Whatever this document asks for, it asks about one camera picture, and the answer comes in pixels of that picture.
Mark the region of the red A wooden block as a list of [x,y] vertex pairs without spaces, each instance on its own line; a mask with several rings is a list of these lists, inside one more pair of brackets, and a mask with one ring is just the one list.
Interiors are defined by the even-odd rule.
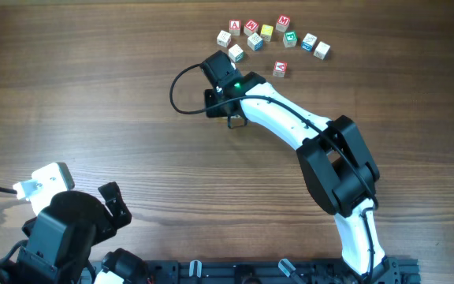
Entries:
[[274,64],[273,75],[275,77],[284,77],[288,64],[283,61],[276,61]]

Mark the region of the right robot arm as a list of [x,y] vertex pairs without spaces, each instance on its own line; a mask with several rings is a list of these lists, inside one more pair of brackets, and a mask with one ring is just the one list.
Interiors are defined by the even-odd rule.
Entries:
[[207,116],[239,114],[293,148],[308,192],[334,217],[343,261],[358,276],[372,279],[385,256],[374,226],[380,173],[356,124],[346,116],[331,120],[312,114],[257,73],[242,75],[222,51],[199,67],[212,86],[205,92]]

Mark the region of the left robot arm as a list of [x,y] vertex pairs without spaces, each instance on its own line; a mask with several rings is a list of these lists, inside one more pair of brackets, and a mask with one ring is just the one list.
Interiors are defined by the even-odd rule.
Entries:
[[150,283],[147,264],[119,248],[108,253],[96,271],[89,260],[93,246],[132,221],[116,182],[99,187],[102,199],[64,191],[22,227],[18,241],[0,259],[0,283],[77,283],[87,271],[94,283]]

